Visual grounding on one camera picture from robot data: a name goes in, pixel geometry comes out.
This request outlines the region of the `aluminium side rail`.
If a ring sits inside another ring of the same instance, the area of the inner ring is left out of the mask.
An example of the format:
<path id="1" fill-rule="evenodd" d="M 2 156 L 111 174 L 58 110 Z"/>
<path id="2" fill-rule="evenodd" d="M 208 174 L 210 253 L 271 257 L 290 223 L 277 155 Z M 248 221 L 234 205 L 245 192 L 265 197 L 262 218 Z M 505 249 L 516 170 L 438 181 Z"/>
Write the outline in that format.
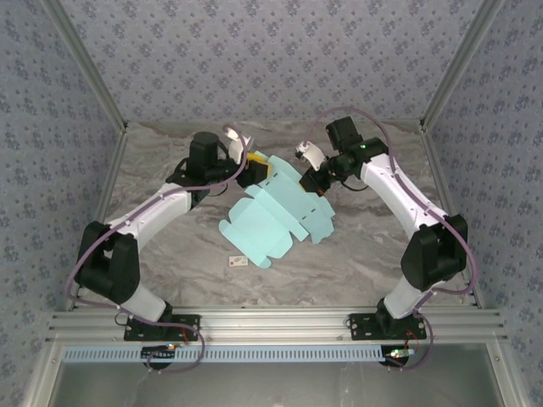
<path id="1" fill-rule="evenodd" d="M 93 220 L 96 220 L 99 222 L 104 221 L 107 208 L 109 207 L 109 201 L 113 193 L 113 189 L 114 189 L 116 179 L 118 176 L 120 164 L 121 164 L 123 154 L 126 149 L 127 127 L 128 127 L 128 122 L 125 122 L 123 126 L 121 127 L 120 135 L 115 144 L 113 155 L 109 163 L 109 168 L 107 170 L 106 176 L 104 177 L 102 192 L 100 193 L 98 204 L 97 204 L 95 213 L 92 217 Z M 64 310 L 66 311 L 72 311 L 76 307 L 77 300 L 78 300 L 79 286 L 75 283 L 75 275 L 79 271 L 81 266 L 82 266 L 82 262 L 80 261 L 80 255 L 77 255 L 76 264 L 74 265 L 74 268 L 67 276 L 67 280 L 64 284 L 64 291 L 63 291 L 63 294 L 65 296 Z"/>
<path id="2" fill-rule="evenodd" d="M 440 202 L 442 203 L 443 209 L 450 214 L 456 214 L 457 208 L 453 202 L 451 192 L 447 180 L 445 178 L 445 173 L 441 167 L 439 156 L 437 154 L 436 147 L 431 135 L 428 133 L 427 127 L 421 121 L 419 123 L 421 137 L 423 140 L 423 146 L 425 153 L 427 154 L 428 163 L 434 178 L 434 182 L 439 194 Z M 473 280 L 473 267 L 470 262 L 470 258 L 467 257 L 467 268 L 462 273 L 462 277 L 465 282 L 473 284 L 472 291 L 467 294 L 469 298 L 469 303 L 476 306 L 479 309 L 485 308 L 485 302 L 477 281 Z"/>

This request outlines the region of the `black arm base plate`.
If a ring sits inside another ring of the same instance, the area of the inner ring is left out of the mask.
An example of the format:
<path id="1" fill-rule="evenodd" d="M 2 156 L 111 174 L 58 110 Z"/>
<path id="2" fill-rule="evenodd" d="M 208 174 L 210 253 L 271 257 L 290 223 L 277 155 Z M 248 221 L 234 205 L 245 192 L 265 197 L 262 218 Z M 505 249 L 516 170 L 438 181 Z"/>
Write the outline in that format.
<path id="1" fill-rule="evenodd" d="M 197 342 L 199 339 L 194 330 L 199 330 L 200 319 L 199 315 L 165 312 L 158 322 L 173 324 L 173 326 L 156 326 L 139 320 L 127 320 L 124 340 L 127 342 Z"/>
<path id="2" fill-rule="evenodd" d="M 412 315 L 393 319 L 379 313 L 350 314 L 347 327 L 354 341 L 426 339 L 428 337 L 425 324 Z"/>

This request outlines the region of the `aluminium frame leg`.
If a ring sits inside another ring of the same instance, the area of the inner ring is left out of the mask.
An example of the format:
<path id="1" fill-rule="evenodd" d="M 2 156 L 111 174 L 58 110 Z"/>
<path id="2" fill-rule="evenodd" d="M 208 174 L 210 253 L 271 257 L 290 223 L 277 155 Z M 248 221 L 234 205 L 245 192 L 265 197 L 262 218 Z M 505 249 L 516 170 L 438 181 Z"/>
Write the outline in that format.
<path id="1" fill-rule="evenodd" d="M 63 345 L 46 343 L 31 373 L 22 407 L 48 407 L 63 355 Z"/>
<path id="2" fill-rule="evenodd" d="M 486 347 L 505 407 L 529 407 L 511 346 L 508 343 L 493 342 Z"/>

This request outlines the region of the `steel sheet panel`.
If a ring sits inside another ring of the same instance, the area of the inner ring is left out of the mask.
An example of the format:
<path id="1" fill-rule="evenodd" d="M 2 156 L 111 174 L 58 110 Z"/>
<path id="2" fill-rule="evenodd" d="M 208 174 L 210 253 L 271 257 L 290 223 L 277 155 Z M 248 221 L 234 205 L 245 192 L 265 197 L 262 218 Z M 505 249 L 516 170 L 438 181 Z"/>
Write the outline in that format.
<path id="1" fill-rule="evenodd" d="M 135 364 L 66 364 L 50 407 L 504 407 L 490 376 L 400 373 L 366 363 L 203 364 L 153 375 Z"/>

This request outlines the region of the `small controller board with LED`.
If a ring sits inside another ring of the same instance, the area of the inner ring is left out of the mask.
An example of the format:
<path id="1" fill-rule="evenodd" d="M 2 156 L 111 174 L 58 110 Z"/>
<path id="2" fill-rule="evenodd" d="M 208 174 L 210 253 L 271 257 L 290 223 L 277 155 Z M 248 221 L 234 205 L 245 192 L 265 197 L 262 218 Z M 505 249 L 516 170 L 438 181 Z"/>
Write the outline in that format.
<path id="1" fill-rule="evenodd" d="M 415 350 L 409 347 L 399 346 L 382 346 L 381 347 L 384 361 L 382 365 L 403 368 L 408 362 L 409 358 L 415 354 Z"/>
<path id="2" fill-rule="evenodd" d="M 145 346 L 140 351 L 142 360 L 171 360 L 175 357 L 176 346 L 173 344 Z"/>

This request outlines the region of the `teal paper box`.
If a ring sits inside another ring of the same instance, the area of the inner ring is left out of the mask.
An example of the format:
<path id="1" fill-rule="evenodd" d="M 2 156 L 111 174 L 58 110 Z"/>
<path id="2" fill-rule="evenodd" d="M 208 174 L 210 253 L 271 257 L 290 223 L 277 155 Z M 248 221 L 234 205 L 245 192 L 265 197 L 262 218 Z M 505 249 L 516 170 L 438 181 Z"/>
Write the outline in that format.
<path id="1" fill-rule="evenodd" d="M 230 209 L 219 230 L 254 265 L 265 269 L 307 237 L 318 244 L 333 231 L 331 204 L 299 184 L 301 174 L 287 161 L 271 156 L 270 175 L 245 188 L 247 196 Z"/>

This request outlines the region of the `aluminium frame post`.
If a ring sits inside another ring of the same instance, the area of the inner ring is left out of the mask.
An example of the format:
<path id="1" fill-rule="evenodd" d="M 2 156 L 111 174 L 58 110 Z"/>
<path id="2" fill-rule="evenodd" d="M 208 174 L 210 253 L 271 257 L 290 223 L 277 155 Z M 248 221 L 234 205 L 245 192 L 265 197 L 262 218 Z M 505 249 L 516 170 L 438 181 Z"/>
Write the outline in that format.
<path id="1" fill-rule="evenodd" d="M 434 126 L 505 2 L 506 0 L 481 0 L 421 116 L 420 126 L 423 132 L 428 132 Z"/>
<path id="2" fill-rule="evenodd" d="M 116 130 L 123 132 L 126 129 L 126 121 L 64 6 L 60 0 L 40 1 L 103 108 L 109 122 Z"/>

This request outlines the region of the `aluminium mounting rail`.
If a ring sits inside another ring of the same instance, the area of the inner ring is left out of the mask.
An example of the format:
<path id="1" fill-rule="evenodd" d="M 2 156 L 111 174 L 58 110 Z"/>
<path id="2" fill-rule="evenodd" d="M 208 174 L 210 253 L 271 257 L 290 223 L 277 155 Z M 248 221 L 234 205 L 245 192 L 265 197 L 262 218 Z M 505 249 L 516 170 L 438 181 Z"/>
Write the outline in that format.
<path id="1" fill-rule="evenodd" d="M 351 340 L 347 319 L 372 313 L 369 307 L 179 307 L 176 314 L 200 315 L 200 331 L 212 345 L 343 344 Z M 467 306 L 429 305 L 421 309 L 437 344 L 493 343 L 508 339 L 500 312 Z M 79 308 L 56 312 L 46 340 L 64 344 L 109 344 L 124 330 L 111 309 Z"/>

